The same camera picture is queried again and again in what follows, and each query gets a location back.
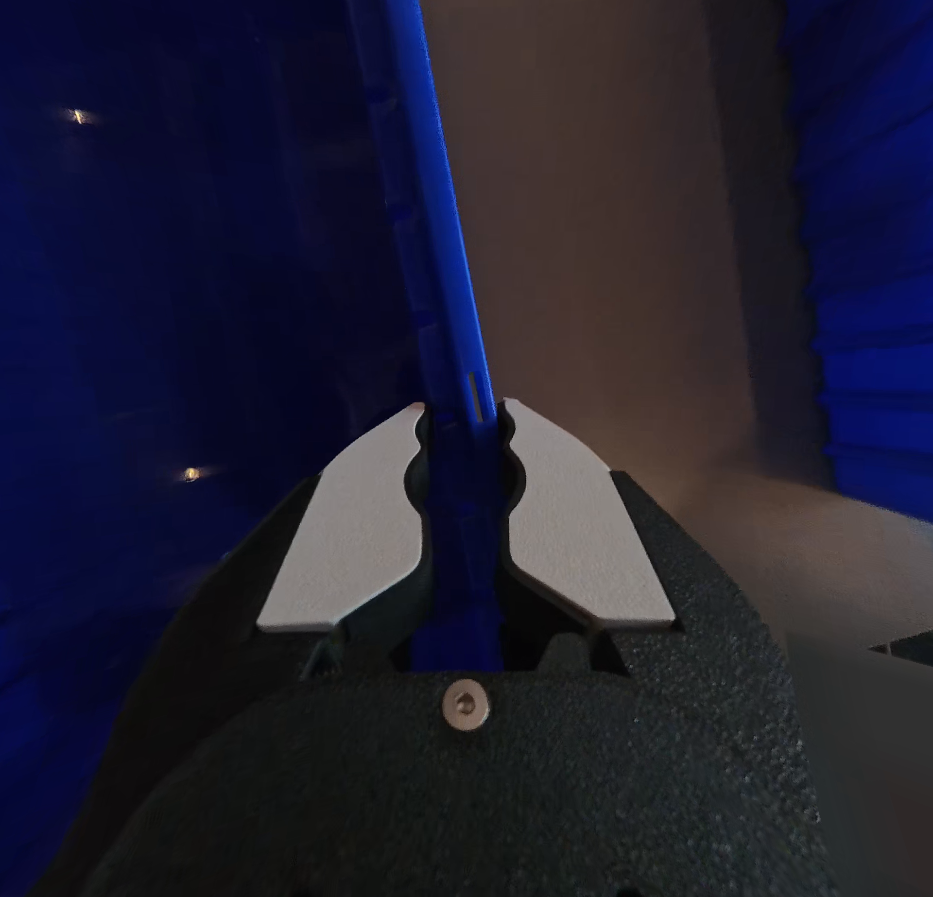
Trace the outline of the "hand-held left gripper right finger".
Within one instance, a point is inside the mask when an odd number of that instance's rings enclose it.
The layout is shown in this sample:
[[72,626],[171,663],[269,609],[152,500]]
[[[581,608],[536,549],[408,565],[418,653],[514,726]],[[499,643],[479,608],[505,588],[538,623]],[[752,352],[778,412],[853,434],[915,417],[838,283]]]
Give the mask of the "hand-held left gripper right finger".
[[609,466],[515,398],[499,403],[514,482],[502,540],[506,570],[593,630],[666,630],[675,611]]

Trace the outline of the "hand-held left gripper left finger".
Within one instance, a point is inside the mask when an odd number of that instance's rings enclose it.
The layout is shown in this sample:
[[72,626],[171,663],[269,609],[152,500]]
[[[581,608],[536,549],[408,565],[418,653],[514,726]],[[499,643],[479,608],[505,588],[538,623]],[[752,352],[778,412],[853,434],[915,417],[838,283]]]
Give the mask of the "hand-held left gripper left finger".
[[412,403],[344,448],[321,472],[259,613],[265,633],[325,633],[413,574],[426,536],[406,489],[423,454]]

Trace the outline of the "blue plastic bin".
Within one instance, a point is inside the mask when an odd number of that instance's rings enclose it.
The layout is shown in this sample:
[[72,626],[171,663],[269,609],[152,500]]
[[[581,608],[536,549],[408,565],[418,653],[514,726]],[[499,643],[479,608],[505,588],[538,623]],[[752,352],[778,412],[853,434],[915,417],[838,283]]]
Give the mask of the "blue plastic bin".
[[932,0],[784,0],[794,181],[847,497],[932,519]]
[[1,0],[2,895],[172,615],[431,418],[417,670],[496,667],[496,406],[422,0]]

